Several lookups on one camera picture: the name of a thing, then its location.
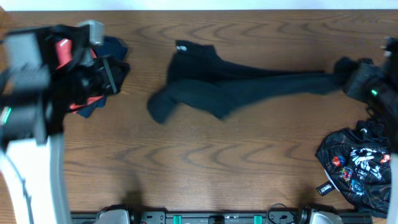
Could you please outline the plain black t-shirt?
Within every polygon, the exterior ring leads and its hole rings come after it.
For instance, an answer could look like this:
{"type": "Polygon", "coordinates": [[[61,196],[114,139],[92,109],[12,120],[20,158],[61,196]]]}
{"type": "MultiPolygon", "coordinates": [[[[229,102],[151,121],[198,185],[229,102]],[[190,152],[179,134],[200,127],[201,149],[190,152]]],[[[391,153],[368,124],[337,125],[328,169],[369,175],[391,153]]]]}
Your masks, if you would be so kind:
{"type": "Polygon", "coordinates": [[[347,83],[359,63],[343,57],[332,73],[266,70],[223,60],[212,45],[176,40],[164,87],[147,102],[157,123],[165,123],[181,103],[224,119],[240,107],[277,96],[327,95],[347,83]]]}

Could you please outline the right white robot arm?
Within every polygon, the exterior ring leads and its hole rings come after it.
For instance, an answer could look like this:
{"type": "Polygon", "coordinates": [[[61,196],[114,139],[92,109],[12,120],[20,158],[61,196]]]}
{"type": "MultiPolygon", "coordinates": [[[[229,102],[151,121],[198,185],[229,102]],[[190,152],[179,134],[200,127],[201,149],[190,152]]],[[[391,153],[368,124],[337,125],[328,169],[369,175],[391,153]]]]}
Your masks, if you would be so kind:
{"type": "Polygon", "coordinates": [[[343,86],[346,96],[367,104],[368,109],[385,121],[390,148],[392,193],[387,222],[397,224],[397,38],[388,37],[382,46],[385,61],[373,64],[370,58],[340,58],[333,69],[348,72],[343,86]]]}

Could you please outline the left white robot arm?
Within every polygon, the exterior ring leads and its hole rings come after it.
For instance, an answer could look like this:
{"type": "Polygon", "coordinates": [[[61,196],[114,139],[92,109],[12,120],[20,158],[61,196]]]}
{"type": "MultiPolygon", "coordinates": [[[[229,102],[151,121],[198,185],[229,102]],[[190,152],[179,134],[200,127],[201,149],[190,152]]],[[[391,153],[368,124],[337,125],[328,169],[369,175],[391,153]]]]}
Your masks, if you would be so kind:
{"type": "Polygon", "coordinates": [[[72,104],[119,93],[129,65],[94,57],[104,26],[31,27],[4,37],[1,74],[1,174],[18,223],[130,223],[125,208],[74,216],[63,174],[63,119],[72,104]]]}

